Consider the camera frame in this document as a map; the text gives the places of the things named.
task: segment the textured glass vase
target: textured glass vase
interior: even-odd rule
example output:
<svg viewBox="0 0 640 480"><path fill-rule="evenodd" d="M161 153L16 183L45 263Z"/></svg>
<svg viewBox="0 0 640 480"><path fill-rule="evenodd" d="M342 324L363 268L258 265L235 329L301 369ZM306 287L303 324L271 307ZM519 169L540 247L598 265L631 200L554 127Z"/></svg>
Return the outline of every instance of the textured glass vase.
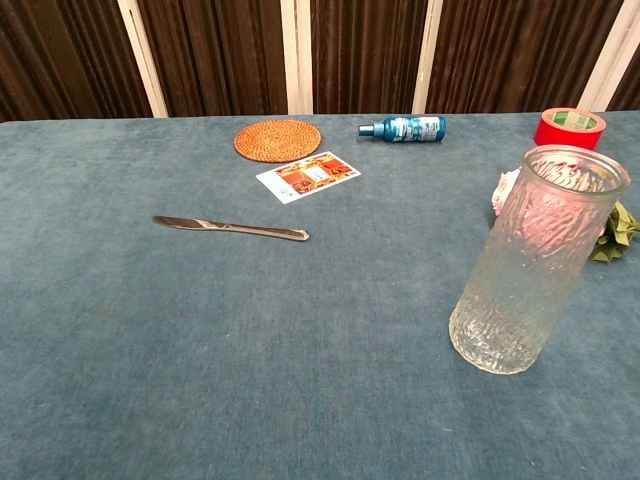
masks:
<svg viewBox="0 0 640 480"><path fill-rule="evenodd" d="M526 370L560 318L629 174L590 150L529 151L449 320L455 349L492 373Z"/></svg>

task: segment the brown curtain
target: brown curtain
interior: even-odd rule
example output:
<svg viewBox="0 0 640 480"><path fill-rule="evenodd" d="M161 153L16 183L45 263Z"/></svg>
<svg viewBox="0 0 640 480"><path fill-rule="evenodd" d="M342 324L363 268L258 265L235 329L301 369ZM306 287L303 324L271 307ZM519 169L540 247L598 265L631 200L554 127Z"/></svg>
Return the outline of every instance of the brown curtain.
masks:
<svg viewBox="0 0 640 480"><path fill-rule="evenodd" d="M286 114L279 0L139 0L171 116Z"/></svg>
<svg viewBox="0 0 640 480"><path fill-rule="evenodd" d="M445 0L427 112L576 106L622 0Z"/></svg>
<svg viewBox="0 0 640 480"><path fill-rule="evenodd" d="M636 49L607 110L640 110L640 48Z"/></svg>
<svg viewBox="0 0 640 480"><path fill-rule="evenodd" d="M314 112L410 113L427 0L312 0Z"/></svg>
<svg viewBox="0 0 640 480"><path fill-rule="evenodd" d="M0 121L142 116L116 0L0 0Z"/></svg>

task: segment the card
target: card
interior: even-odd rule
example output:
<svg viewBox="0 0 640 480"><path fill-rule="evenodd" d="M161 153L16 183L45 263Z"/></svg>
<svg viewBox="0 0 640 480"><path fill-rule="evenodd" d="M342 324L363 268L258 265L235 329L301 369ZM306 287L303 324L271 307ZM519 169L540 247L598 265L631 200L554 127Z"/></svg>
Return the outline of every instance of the card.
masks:
<svg viewBox="0 0 640 480"><path fill-rule="evenodd" d="M282 203L290 203L312 193L360 175L360 172L331 152L318 153L256 175Z"/></svg>

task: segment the woven coaster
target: woven coaster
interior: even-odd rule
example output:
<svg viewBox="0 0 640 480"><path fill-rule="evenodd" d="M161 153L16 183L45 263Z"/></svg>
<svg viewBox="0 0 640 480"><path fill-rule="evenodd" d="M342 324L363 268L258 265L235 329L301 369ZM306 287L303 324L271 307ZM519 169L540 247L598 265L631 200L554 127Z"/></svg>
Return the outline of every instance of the woven coaster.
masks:
<svg viewBox="0 0 640 480"><path fill-rule="evenodd" d="M265 120L240 130L236 151L256 162L282 163L304 158L320 145L320 131L299 120Z"/></svg>

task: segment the knife handle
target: knife handle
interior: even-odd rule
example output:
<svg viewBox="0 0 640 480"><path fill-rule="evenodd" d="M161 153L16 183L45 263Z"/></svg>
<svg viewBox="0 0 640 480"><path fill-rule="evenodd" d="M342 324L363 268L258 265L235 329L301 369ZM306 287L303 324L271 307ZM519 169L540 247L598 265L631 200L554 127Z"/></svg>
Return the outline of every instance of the knife handle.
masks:
<svg viewBox="0 0 640 480"><path fill-rule="evenodd" d="M225 230L227 232L251 233L254 235L264 235L266 237L284 238L286 240L294 240L296 242L305 242L309 239L309 232L306 230L294 230L291 228L271 228L271 227L253 227L250 225L236 225L233 223L216 224L214 230Z"/></svg>

